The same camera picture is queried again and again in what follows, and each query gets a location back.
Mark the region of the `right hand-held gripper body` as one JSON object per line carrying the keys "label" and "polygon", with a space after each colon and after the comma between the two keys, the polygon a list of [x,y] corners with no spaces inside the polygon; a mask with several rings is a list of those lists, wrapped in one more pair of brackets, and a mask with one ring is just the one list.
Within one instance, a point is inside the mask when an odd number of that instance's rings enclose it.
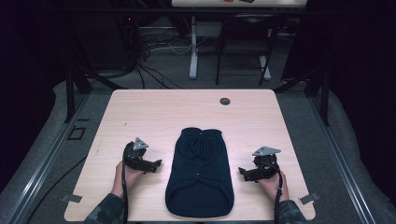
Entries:
{"label": "right hand-held gripper body", "polygon": [[256,169],[253,174],[254,180],[270,179],[279,171],[276,153],[280,152],[280,149],[260,147],[252,153],[252,156],[254,157],[253,162],[256,165]]}

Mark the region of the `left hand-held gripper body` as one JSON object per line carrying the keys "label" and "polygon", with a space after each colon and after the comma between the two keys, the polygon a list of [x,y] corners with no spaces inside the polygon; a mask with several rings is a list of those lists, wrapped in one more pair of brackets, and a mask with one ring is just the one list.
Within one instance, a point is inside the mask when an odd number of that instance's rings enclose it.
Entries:
{"label": "left hand-held gripper body", "polygon": [[131,141],[125,146],[123,151],[123,164],[133,170],[135,170],[135,168],[138,166],[145,167],[142,161],[148,146],[149,145],[143,140],[141,140],[139,137],[136,137],[134,141]]}

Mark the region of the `person's left hand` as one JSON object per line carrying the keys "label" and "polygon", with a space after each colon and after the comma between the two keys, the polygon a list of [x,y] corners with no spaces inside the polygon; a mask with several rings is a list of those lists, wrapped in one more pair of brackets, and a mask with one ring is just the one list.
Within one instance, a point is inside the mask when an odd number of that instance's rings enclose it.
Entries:
{"label": "person's left hand", "polygon": [[123,198],[122,178],[125,177],[125,187],[131,189],[138,178],[143,174],[143,171],[133,170],[129,167],[122,167],[122,162],[116,166],[116,173],[113,181],[111,193]]}

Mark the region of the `person's right hand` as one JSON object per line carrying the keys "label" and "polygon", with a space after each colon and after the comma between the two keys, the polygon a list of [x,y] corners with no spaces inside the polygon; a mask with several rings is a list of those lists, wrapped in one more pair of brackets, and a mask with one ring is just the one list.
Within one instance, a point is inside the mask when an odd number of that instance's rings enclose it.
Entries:
{"label": "person's right hand", "polygon": [[259,183],[263,187],[264,192],[274,202],[279,189],[282,189],[282,194],[279,197],[281,202],[286,201],[290,198],[289,190],[287,186],[287,179],[283,173],[274,175],[270,179],[260,179]]}

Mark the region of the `dark navy garment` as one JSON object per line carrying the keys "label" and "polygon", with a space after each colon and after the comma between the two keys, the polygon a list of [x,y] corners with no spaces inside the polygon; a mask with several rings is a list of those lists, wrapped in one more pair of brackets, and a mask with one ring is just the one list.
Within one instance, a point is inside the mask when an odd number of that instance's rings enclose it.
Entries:
{"label": "dark navy garment", "polygon": [[180,217],[223,217],[233,209],[227,147],[219,130],[185,128],[177,139],[165,191],[167,209]]}

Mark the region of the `grey tape strip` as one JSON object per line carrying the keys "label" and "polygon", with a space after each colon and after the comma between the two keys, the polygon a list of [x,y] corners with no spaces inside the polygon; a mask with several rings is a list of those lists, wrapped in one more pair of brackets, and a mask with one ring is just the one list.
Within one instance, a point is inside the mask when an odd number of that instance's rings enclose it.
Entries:
{"label": "grey tape strip", "polygon": [[299,198],[299,202],[300,202],[300,204],[305,205],[308,203],[314,203],[318,199],[319,199],[319,195],[317,193],[313,192],[308,195],[305,195],[302,198]]}
{"label": "grey tape strip", "polygon": [[61,200],[67,203],[80,203],[82,197],[74,194],[64,194]]}

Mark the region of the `black tape square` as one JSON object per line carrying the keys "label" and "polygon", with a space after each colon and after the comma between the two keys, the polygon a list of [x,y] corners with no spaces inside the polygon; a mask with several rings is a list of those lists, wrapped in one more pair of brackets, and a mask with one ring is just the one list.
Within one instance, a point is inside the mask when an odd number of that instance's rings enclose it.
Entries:
{"label": "black tape square", "polygon": [[81,140],[82,137],[84,136],[85,132],[86,132],[85,127],[74,126],[72,128],[71,132],[69,133],[69,135],[67,136],[67,139],[68,140]]}

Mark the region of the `white desk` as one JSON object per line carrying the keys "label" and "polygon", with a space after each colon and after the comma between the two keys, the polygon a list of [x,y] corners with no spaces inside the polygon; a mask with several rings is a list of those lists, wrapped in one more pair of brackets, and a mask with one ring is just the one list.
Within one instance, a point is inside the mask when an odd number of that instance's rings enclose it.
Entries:
{"label": "white desk", "polygon": [[[172,0],[172,7],[178,9],[196,9],[196,8],[209,8],[209,9],[237,9],[237,8],[303,8],[307,0]],[[197,78],[198,66],[198,49],[197,49],[197,25],[196,16],[191,18],[191,66],[190,66],[190,79]]]}

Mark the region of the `black chair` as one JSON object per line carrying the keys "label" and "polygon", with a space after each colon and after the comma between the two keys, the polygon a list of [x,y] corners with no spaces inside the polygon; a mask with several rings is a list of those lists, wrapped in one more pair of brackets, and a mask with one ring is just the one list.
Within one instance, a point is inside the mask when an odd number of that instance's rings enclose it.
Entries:
{"label": "black chair", "polygon": [[219,84],[222,70],[259,69],[261,85],[278,32],[284,24],[285,20],[276,15],[237,15],[225,20],[216,46],[216,84]]}

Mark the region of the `aluminium floor rail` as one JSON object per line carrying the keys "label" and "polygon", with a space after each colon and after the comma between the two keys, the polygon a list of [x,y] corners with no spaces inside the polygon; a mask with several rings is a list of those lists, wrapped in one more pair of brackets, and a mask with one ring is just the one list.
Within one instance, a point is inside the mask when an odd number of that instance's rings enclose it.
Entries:
{"label": "aluminium floor rail", "polygon": [[328,141],[328,144],[330,146],[330,152],[332,154],[332,159],[335,163],[338,173],[343,180],[346,191],[354,205],[358,217],[360,218],[361,224],[377,224],[361,192],[361,188],[359,187],[355,177],[351,173],[349,165],[347,164],[344,154],[342,153],[341,148],[338,145],[335,136],[333,135],[331,127],[325,124],[320,115],[318,101],[312,97],[308,97],[307,101],[310,104],[311,109],[313,110],[314,116],[318,121],[320,129],[324,132],[324,135]]}
{"label": "aluminium floor rail", "polygon": [[0,205],[4,208],[2,220],[5,224],[19,224],[27,214],[35,196],[40,191],[66,135],[72,130],[75,116],[88,101],[90,95],[78,97],[75,112],[65,122],[67,107],[62,95],[56,98],[49,119],[22,161],[15,175],[0,194]]}

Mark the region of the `black metal frame stand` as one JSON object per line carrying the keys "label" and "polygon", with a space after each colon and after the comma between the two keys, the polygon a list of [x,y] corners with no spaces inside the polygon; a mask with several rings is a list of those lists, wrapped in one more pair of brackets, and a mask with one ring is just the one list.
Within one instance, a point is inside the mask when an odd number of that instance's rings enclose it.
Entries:
{"label": "black metal frame stand", "polygon": [[82,94],[89,94],[92,91],[92,86],[88,78],[91,77],[111,90],[125,90],[114,82],[96,73],[86,57],[85,50],[80,41],[78,31],[71,19],[61,19],[62,27],[64,28],[65,36],[68,38],[69,51],[67,55],[68,72],[65,77],[66,81],[66,102],[67,113],[66,122],[69,122],[76,115],[76,102],[75,102],[75,88]]}
{"label": "black metal frame stand", "polygon": [[311,69],[300,77],[292,78],[286,84],[275,89],[276,93],[280,93],[296,86],[298,83],[307,80],[308,83],[304,89],[306,97],[315,97],[318,93],[320,96],[319,116],[326,126],[329,126],[328,108],[330,96],[330,75],[328,73],[329,66],[322,64]]}

